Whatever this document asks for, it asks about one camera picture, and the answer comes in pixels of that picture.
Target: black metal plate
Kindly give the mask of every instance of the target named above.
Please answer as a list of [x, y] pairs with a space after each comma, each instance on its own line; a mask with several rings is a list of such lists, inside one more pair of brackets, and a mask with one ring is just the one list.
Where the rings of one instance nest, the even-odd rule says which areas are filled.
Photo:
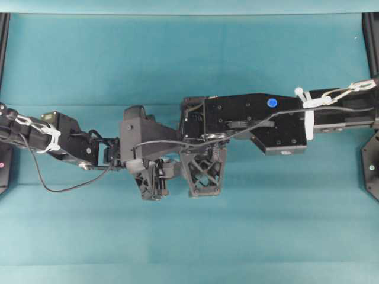
[[13, 148], [9, 144], [0, 143], [0, 194], [9, 186]]
[[366, 190], [379, 200], [379, 133], [369, 140], [361, 153]]
[[[278, 104], [270, 108], [269, 99]], [[228, 121], [260, 121], [278, 112], [301, 108], [298, 98], [252, 93], [224, 96], [205, 100], [205, 131], [223, 133], [229, 130]], [[307, 145], [302, 114], [285, 114], [274, 117], [275, 127], [261, 127], [252, 131], [253, 142], [266, 154], [302, 153]]]

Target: cable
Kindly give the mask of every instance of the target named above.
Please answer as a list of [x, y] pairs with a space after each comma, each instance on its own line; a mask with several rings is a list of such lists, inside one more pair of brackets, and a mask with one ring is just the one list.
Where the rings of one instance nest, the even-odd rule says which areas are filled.
[[81, 188], [82, 186], [85, 186], [85, 185], [89, 185], [89, 184], [95, 182], [96, 180], [102, 178], [111, 169], [112, 164], [110, 164], [100, 175], [98, 175], [94, 179], [91, 179], [91, 180], [89, 180], [87, 182], [84, 182], [84, 183], [81, 183], [79, 185], [71, 186], [71, 187], [65, 188], [65, 189], [60, 189], [58, 191], [50, 189], [50, 188], [47, 187], [47, 185], [45, 184], [45, 181], [42, 178], [40, 167], [38, 165], [38, 161], [37, 161], [36, 155], [34, 155], [32, 149], [30, 148], [30, 145], [29, 145], [27, 139], [21, 133], [19, 133], [19, 135], [21, 136], [22, 140], [24, 140], [24, 143], [25, 143], [26, 147], [28, 148], [29, 152], [31, 153], [31, 155], [33, 157], [34, 164], [36, 165], [36, 169], [37, 169], [37, 172], [38, 172], [38, 178], [40, 179], [41, 184], [43, 185], [43, 187], [46, 190], [48, 190], [50, 192], [55, 192], [55, 193], [57, 193], [57, 192], [66, 192], [66, 191], [71, 191], [72, 189]]
[[282, 114], [293, 114], [293, 113], [306, 112], [306, 111], [366, 112], [366, 111], [372, 111], [374, 109], [375, 109], [374, 107], [372, 107], [372, 108], [362, 108], [362, 109], [353, 109], [353, 108], [344, 108], [344, 107], [341, 107], [341, 106], [319, 106], [317, 108], [306, 108], [306, 109], [302, 108], [302, 109], [292, 109], [292, 110], [289, 110], [289, 111], [277, 111], [277, 112], [275, 112], [275, 113], [267, 116], [266, 118], [264, 118], [260, 122], [254, 124], [253, 126], [245, 128], [244, 130], [240, 130], [238, 132], [235, 132], [232, 135], [229, 135], [229, 136], [224, 137], [224, 138], [210, 140], [210, 141], [206, 141], [206, 142], [198, 143], [198, 144], [187, 143], [187, 142], [182, 142], [182, 141], [175, 141], [175, 140], [154, 140], [154, 141], [141, 142], [141, 143], [135, 145], [134, 148], [141, 147], [142, 145], [155, 144], [155, 143], [171, 143], [171, 144], [178, 144], [178, 145], [183, 145], [183, 146], [187, 146], [187, 147], [198, 148], [198, 147], [203, 147], [203, 146], [206, 146], [206, 145], [209, 145], [209, 144], [214, 144], [214, 143], [222, 142], [222, 141], [225, 141], [225, 140], [229, 140], [229, 139], [233, 138], [234, 136], [237, 136], [237, 135], [239, 135], [241, 133], [245, 133], [247, 131], [254, 130], [254, 129], [258, 128], [261, 124], [269, 121], [271, 118], [276, 117], [278, 115], [282, 115]]

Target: blue sticker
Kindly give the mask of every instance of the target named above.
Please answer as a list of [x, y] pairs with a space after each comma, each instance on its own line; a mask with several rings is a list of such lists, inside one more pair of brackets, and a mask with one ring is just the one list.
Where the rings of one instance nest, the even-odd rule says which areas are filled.
[[269, 108], [276, 108], [278, 105], [278, 101], [276, 99], [269, 99], [267, 101], [267, 105]]

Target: blue-green table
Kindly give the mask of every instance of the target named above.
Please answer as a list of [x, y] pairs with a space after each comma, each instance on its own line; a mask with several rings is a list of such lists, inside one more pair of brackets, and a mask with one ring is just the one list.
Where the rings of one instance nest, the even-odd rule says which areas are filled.
[[[360, 14], [14, 14], [0, 100], [114, 137], [132, 104], [174, 127], [185, 96], [293, 96], [368, 77]], [[189, 199], [177, 179], [162, 202], [142, 201], [127, 172], [48, 193], [18, 150], [0, 196], [0, 283], [378, 283], [379, 203], [359, 157], [371, 135], [317, 134], [281, 157], [233, 141], [218, 198]], [[56, 188], [96, 175], [38, 160]]]

